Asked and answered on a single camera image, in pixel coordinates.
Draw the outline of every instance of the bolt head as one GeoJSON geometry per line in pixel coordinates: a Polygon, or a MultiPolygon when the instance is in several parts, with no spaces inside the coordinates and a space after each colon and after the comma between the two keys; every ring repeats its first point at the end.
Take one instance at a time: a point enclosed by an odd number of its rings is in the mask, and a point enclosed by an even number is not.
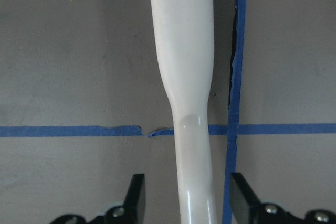
{"type": "Polygon", "coordinates": [[[320,223],[328,223],[329,222],[329,217],[324,212],[316,212],[315,213],[315,219],[320,223]]]}
{"type": "Polygon", "coordinates": [[[70,220],[67,220],[64,224],[76,224],[78,221],[76,216],[73,216],[70,220]]]}
{"type": "Polygon", "coordinates": [[[125,213],[125,209],[123,207],[118,207],[113,211],[113,217],[120,217],[123,216],[125,213]]]}
{"type": "Polygon", "coordinates": [[[277,206],[275,205],[272,205],[272,204],[267,204],[265,206],[265,211],[268,213],[268,214],[271,214],[271,215],[274,215],[278,212],[278,208],[277,206]]]}

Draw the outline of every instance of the blue tape line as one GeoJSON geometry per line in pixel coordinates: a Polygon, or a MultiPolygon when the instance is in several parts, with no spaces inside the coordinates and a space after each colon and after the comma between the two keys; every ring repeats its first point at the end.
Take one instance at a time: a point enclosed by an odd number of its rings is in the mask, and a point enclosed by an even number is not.
{"type": "Polygon", "coordinates": [[[238,127],[238,135],[327,133],[336,133],[336,123],[246,124],[238,127]]]}
{"type": "Polygon", "coordinates": [[[243,63],[244,30],[246,15],[246,0],[235,0],[237,12],[237,38],[236,52],[232,63],[232,79],[230,90],[230,106],[228,113],[227,151],[224,179],[224,200],[223,200],[223,224],[230,224],[232,221],[232,210],[230,207],[230,175],[236,170],[237,161],[237,135],[239,125],[240,86],[243,63]]]}
{"type": "Polygon", "coordinates": [[[9,126],[0,127],[0,137],[53,137],[53,136],[142,136],[136,125],[120,127],[101,126],[9,126]]]}
{"type": "MultiPolygon", "coordinates": [[[[210,124],[209,125],[209,135],[226,135],[227,134],[227,126],[225,125],[217,125],[217,124],[210,124]]],[[[174,135],[174,129],[160,129],[157,131],[153,131],[152,133],[148,134],[147,137],[154,137],[154,136],[172,136],[174,135]]]]}
{"type": "MultiPolygon", "coordinates": [[[[243,124],[238,128],[230,125],[210,124],[210,135],[228,135],[228,139],[236,139],[237,135],[274,135],[274,134],[332,134],[336,133],[336,123],[305,123],[305,124],[243,124]]],[[[174,129],[160,129],[147,135],[172,136],[174,129]]],[[[0,137],[53,137],[53,136],[143,136],[142,130],[136,125],[119,127],[101,126],[0,126],[0,137]]],[[[228,141],[228,154],[234,157],[235,141],[228,141]]]]}

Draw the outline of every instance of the gray wall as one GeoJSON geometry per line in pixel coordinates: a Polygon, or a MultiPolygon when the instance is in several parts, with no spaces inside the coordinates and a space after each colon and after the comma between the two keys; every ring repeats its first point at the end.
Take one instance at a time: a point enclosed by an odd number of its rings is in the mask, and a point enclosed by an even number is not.
{"type": "MultiPolygon", "coordinates": [[[[227,123],[234,0],[215,0],[209,123],[227,123]]],[[[171,127],[150,0],[0,0],[0,125],[171,127]]],[[[221,219],[226,137],[212,136],[221,219]]],[[[0,223],[91,220],[146,174],[145,223],[179,223],[174,138],[0,139],[0,223]]]]}
{"type": "MultiPolygon", "coordinates": [[[[240,124],[336,122],[336,1],[247,0],[240,124]]],[[[336,212],[333,134],[238,137],[237,170],[299,217],[336,212]]]]}

